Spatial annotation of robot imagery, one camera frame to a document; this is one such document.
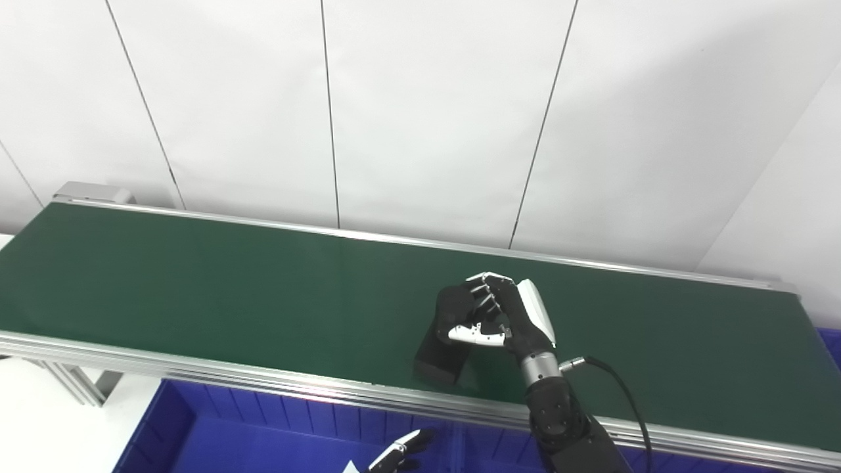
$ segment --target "white wall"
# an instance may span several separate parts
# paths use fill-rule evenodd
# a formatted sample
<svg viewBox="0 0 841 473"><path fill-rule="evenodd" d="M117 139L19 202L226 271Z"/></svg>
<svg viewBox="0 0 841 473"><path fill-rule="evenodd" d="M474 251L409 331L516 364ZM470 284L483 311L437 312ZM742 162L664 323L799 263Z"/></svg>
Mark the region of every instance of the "white wall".
<svg viewBox="0 0 841 473"><path fill-rule="evenodd" d="M693 269L839 32L835 1L581 3L513 248Z"/></svg>
<svg viewBox="0 0 841 473"><path fill-rule="evenodd" d="M40 202L0 146L0 233L17 233L40 210Z"/></svg>
<svg viewBox="0 0 841 473"><path fill-rule="evenodd" d="M504 246L573 0L325 0L343 227Z"/></svg>
<svg viewBox="0 0 841 473"><path fill-rule="evenodd" d="M698 269L793 283L816 324L841 328L841 64Z"/></svg>
<svg viewBox="0 0 841 473"><path fill-rule="evenodd" d="M149 205L778 275L841 325L839 143L815 136L841 128L819 111L832 93L815 99L841 61L836 0L580 2L548 108L573 0L109 1L0 3L0 230L40 208L27 183L42 202L110 183ZM781 195L798 209L770 210Z"/></svg>
<svg viewBox="0 0 841 473"><path fill-rule="evenodd" d="M11 235L5 234L5 233L0 233L0 248L5 247L6 243L9 243L11 241L12 241L12 236Z"/></svg>
<svg viewBox="0 0 841 473"><path fill-rule="evenodd" d="M0 65L0 140L42 202L74 180L181 206L104 2L0 2Z"/></svg>
<svg viewBox="0 0 841 473"><path fill-rule="evenodd" d="M188 209L336 226L319 2L111 5Z"/></svg>

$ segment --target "robotic arm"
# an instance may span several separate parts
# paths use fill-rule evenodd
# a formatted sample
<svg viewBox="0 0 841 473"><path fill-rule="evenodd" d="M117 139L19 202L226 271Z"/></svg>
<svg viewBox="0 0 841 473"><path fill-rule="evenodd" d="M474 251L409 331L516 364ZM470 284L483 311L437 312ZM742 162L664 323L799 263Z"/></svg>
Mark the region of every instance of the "robotic arm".
<svg viewBox="0 0 841 473"><path fill-rule="evenodd" d="M392 442L367 469L360 472L351 461L342 473L395 473L417 470L421 467L420 461L407 457L425 450L434 436L435 431L431 428L413 430Z"/></svg>
<svg viewBox="0 0 841 473"><path fill-rule="evenodd" d="M508 324L500 323L507 317ZM481 273L438 293L436 318L415 356L416 371L454 384L471 345L507 348L526 382L531 431L547 469L631 473L605 429L587 415L562 376L555 333L537 287Z"/></svg>

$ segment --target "green conveyor belt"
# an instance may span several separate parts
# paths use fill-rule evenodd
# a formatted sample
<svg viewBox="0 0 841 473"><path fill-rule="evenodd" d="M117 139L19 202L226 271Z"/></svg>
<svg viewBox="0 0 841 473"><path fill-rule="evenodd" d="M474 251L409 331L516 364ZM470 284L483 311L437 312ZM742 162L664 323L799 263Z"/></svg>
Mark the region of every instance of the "green conveyor belt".
<svg viewBox="0 0 841 473"><path fill-rule="evenodd" d="M436 293L485 270L532 279L558 358L613 364L649 422L841 451L841 375L785 292L53 203L0 252L0 330L429 391ZM450 392L522 402L510 355L471 357ZM632 419L606 375L570 378Z"/></svg>

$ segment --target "aluminum frame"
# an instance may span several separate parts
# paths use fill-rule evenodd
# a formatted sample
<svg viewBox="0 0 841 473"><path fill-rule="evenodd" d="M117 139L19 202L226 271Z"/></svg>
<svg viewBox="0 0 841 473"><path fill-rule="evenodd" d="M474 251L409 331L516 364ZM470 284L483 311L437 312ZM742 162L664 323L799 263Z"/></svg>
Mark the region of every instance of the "aluminum frame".
<svg viewBox="0 0 841 473"><path fill-rule="evenodd" d="M79 404L102 407L111 396L111 392L123 377L122 373L104 370L97 380L91 381L81 368L74 364L29 359L30 362L46 369Z"/></svg>
<svg viewBox="0 0 841 473"><path fill-rule="evenodd" d="M312 401L528 430L526 407L507 402L5 331L0 331L0 352L60 364L83 364L92 368L269 392ZM599 422L617 444L643 448L642 434L635 422L609 417L599 417ZM841 471L841 453L656 424L649 424L648 431L652 445L658 451L795 473Z"/></svg>

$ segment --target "panel seam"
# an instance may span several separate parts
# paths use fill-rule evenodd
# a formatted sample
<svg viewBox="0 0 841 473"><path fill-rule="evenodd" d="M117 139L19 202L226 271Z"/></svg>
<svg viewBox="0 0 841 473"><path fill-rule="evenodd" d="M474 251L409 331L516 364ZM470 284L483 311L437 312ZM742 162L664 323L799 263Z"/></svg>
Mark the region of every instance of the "panel seam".
<svg viewBox="0 0 841 473"><path fill-rule="evenodd" d="M14 169L18 172L18 175L24 181L24 184L26 184L26 187L29 189L29 192L32 193L33 197L35 197L35 202L38 202L38 205L40 205L41 209L43 209L44 203L41 202L41 199L38 198L38 195L35 193L35 189L32 188L32 184L30 184L29 180L26 178L26 176L24 176L24 172L20 170L20 166L18 166L18 163L14 161L12 154L8 152L8 148L6 147L6 145L3 144L2 140L0 140L0 149L2 149L4 153L6 153L6 157L12 163Z"/></svg>
<svg viewBox="0 0 841 473"><path fill-rule="evenodd" d="M123 33L119 30L119 26L117 25L117 18L114 16L114 11L111 8L111 2L109 0L104 1L105 6L108 7L108 15L110 15L111 17L111 22L114 24L114 30L117 31L117 37L119 38L120 46L123 48L125 60L129 63L131 76L134 78L135 85L137 85L137 91L140 93L140 100L143 102L143 108L146 110L146 116L149 117L149 122L152 125L152 131L155 133L155 139L157 140L158 146L161 148L161 154L163 155L164 162L167 164L167 170L169 170L169 177L172 179L172 183L175 185L175 190L178 192L178 199L181 200L181 207L186 210L187 205L184 204L184 196L181 194L181 188L178 186L178 181L175 179L175 173L172 171L172 164L169 161L167 150L163 147L163 141L161 140L161 134L158 132L157 125L155 125L155 119L152 118L152 112L149 108L149 103L146 101L146 95L143 93L143 87L140 86L140 79L137 78L135 64L131 61L131 57L129 56L129 49L125 46L125 41L123 40Z"/></svg>
<svg viewBox="0 0 841 473"><path fill-rule="evenodd" d="M341 215L339 213L339 178L336 171L336 139L333 136L333 98L330 91L330 65L327 61L327 27L324 19L324 0L320 0L321 6L321 39L324 43L324 72L327 84L327 116L330 120L330 153L333 159L333 192L336 195L336 228L341 228Z"/></svg>
<svg viewBox="0 0 841 473"><path fill-rule="evenodd" d="M540 131L537 132L537 143L534 145L534 153L532 153L532 162L528 167L528 174L526 175L526 185L523 186L523 195L520 197L520 206L517 208L517 217L514 219L514 228L511 230L511 239L508 241L508 249L514 245L514 235L517 233L517 226L520 224L520 214L523 211L523 203L526 202L526 192L528 191L528 184L532 180L532 170L534 169L534 162L537 159L537 150L540 148L540 140L543 138L543 129L546 126L546 118L549 116L549 108L552 105L552 97L555 94L555 86L558 84L558 74L561 72L561 64L563 63L563 54L567 51L567 44L569 43L569 33L573 29L573 21L575 20L575 11L578 9L579 0L575 0L573 4L573 12L569 15L569 25L567 26L567 34L563 37L563 46L561 47L561 56L558 58L558 67L555 68L555 77L552 80L552 87L549 89L549 99L546 102L546 109L543 111L543 120L540 123Z"/></svg>

